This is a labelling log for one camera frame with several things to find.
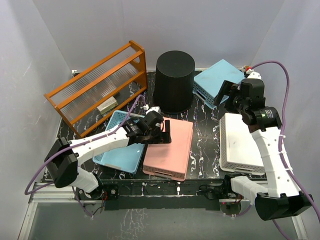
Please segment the blue plastic basket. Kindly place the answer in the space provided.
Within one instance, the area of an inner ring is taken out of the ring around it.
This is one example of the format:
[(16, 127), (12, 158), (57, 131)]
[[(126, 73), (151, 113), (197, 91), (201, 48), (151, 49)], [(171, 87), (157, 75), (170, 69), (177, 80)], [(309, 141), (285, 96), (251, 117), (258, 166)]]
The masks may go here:
[(224, 80), (239, 84), (244, 73), (224, 59), (194, 77), (192, 92), (210, 109), (214, 110), (214, 98), (218, 94)]

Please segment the pink plastic basket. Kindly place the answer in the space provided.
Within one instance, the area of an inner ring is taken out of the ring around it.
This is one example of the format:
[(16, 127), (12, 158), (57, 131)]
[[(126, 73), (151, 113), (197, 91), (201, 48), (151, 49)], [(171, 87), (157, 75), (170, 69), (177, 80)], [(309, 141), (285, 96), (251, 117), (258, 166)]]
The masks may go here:
[(142, 171), (147, 175), (183, 182), (187, 175), (193, 123), (167, 117), (165, 120), (170, 121), (171, 143), (149, 144)]

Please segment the blue tray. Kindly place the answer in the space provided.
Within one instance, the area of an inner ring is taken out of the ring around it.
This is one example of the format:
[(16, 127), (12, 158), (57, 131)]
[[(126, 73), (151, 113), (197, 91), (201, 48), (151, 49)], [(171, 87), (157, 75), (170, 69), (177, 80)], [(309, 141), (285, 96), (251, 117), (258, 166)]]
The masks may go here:
[[(113, 130), (127, 115), (127, 112), (115, 110), (106, 126), (105, 131)], [(93, 157), (93, 162), (122, 172), (136, 174), (144, 152), (144, 144), (132, 144), (116, 148)]]

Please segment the large black plastic bin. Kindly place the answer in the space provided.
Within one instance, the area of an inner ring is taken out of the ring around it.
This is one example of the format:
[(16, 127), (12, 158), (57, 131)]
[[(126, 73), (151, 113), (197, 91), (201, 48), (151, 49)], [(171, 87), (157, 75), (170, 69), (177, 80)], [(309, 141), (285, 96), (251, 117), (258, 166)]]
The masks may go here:
[(156, 61), (153, 103), (166, 114), (179, 114), (193, 102), (195, 61), (191, 55), (171, 50)]

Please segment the white perforated plastic basket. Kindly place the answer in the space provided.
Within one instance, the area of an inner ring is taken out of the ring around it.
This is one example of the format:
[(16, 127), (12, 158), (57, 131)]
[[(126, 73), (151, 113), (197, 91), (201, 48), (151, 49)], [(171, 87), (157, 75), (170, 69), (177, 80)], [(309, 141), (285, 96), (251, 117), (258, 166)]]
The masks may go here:
[(242, 116), (225, 113), (219, 120), (220, 168), (226, 172), (240, 172), (262, 176), (263, 161)]

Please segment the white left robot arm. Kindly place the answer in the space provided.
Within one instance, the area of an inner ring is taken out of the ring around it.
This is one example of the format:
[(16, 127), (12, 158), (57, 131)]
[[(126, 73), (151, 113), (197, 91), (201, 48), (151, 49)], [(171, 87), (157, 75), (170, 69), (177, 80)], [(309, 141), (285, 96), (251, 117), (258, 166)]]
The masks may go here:
[(103, 183), (93, 173), (82, 169), (82, 164), (93, 157), (133, 144), (171, 143), (171, 124), (155, 110), (144, 117), (130, 117), (108, 131), (68, 141), (58, 138), (46, 157), (46, 167), (56, 188), (75, 187), (91, 199), (99, 199)]

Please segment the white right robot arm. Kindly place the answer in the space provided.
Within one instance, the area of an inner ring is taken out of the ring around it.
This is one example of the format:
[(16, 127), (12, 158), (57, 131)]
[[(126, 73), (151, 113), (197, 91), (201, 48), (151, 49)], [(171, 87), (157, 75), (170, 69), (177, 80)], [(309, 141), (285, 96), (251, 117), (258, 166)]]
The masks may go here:
[(230, 199), (242, 195), (255, 206), (262, 220), (269, 221), (298, 216), (311, 207), (313, 197), (294, 179), (282, 139), (284, 124), (276, 108), (265, 105), (264, 90), (264, 82), (258, 78), (247, 77), (239, 84), (224, 80), (214, 105), (219, 106), (227, 96), (225, 109), (242, 116), (267, 177), (267, 187), (263, 187), (243, 173), (228, 174), (223, 180), (223, 194)]

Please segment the small beige box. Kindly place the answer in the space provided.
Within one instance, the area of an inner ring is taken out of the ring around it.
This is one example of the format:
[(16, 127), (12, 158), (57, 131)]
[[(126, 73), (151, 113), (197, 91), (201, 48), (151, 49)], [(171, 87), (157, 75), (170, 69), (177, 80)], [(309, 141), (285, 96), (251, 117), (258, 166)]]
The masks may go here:
[(102, 104), (100, 104), (97, 107), (97, 110), (101, 115), (104, 115), (105, 113), (109, 112), (113, 108), (115, 108), (118, 105), (117, 100), (112, 96), (105, 100)]

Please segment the orange wooden rack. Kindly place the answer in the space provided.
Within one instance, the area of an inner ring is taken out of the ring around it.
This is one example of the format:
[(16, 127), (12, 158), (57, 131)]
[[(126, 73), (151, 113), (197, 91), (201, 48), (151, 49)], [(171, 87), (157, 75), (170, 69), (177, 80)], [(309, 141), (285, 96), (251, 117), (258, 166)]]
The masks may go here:
[[(83, 138), (148, 88), (144, 48), (127, 44), (44, 94), (78, 138)], [(114, 97), (118, 105), (101, 115), (97, 107)]]

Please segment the aluminium front frame rail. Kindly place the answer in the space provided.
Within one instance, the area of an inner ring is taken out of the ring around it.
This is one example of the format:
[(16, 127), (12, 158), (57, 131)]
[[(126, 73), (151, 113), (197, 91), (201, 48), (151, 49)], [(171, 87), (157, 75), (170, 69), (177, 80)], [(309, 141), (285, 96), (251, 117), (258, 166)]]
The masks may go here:
[(293, 240), (308, 238), (300, 217), (263, 221), (248, 200), (184, 195), (180, 183), (131, 183), (122, 195), (90, 199), (82, 190), (43, 187), (31, 196), (21, 240)]

